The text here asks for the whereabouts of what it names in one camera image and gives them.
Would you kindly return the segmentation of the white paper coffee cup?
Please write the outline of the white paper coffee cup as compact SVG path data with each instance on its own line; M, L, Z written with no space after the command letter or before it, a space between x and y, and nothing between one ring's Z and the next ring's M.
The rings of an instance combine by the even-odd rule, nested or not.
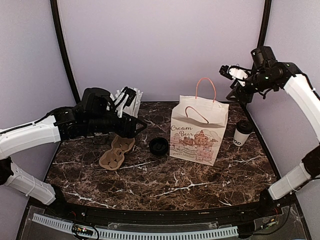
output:
M245 130L241 130L241 129L236 128L235 132L234 132L234 136L233 136L233 143L237 147L243 146L251 133L252 133L252 131L245 131Z

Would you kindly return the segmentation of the stack of black cup lids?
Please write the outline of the stack of black cup lids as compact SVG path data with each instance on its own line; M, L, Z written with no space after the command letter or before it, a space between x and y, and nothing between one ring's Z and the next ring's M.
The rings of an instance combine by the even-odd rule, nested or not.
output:
M163 156L168 152L169 142L163 137L153 138L149 143L149 150L155 156Z

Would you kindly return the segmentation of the brown cardboard cup carrier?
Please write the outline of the brown cardboard cup carrier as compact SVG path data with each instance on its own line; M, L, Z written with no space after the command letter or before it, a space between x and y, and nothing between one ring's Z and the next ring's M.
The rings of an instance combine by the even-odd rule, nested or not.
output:
M135 145L135 138L115 136L111 149L106 151L99 159L99 165L108 171L116 171L125 160L125 154Z

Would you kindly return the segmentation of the white paper takeout bag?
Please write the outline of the white paper takeout bag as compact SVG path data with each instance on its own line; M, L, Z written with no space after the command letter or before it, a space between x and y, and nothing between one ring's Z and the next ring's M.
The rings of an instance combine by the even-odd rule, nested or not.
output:
M203 165L213 166L218 156L228 123L229 104L213 98L181 95L179 103L172 109L170 122L169 156Z

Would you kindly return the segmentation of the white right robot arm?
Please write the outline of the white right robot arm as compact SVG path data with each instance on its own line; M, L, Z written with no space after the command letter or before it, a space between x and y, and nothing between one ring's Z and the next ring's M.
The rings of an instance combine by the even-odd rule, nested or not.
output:
M304 123L290 125L287 128L291 132L290 136L306 140L303 136L303 131L306 130L308 134L313 131L317 139L320 137L320 97L308 76L294 63L271 60L261 64L257 72L238 65L223 65L219 73L234 81L227 99L242 104L250 103L255 93L265 96L269 91L284 90L301 112L301 117L292 116L293 122L304 120ZM255 213L260 217L266 217L274 210L274 201L298 191L319 176L320 147L317 145L297 166L261 193L262 201L255 205Z

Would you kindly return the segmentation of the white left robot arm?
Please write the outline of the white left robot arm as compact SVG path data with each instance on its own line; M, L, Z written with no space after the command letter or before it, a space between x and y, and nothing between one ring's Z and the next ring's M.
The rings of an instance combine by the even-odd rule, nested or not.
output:
M71 213L58 186L45 183L25 172L11 156L44 144L64 142L94 134L115 133L132 139L147 124L138 119L142 92L124 87L115 95L109 91L86 88L75 106L63 106L49 111L42 118L0 131L0 184L34 198L60 218Z

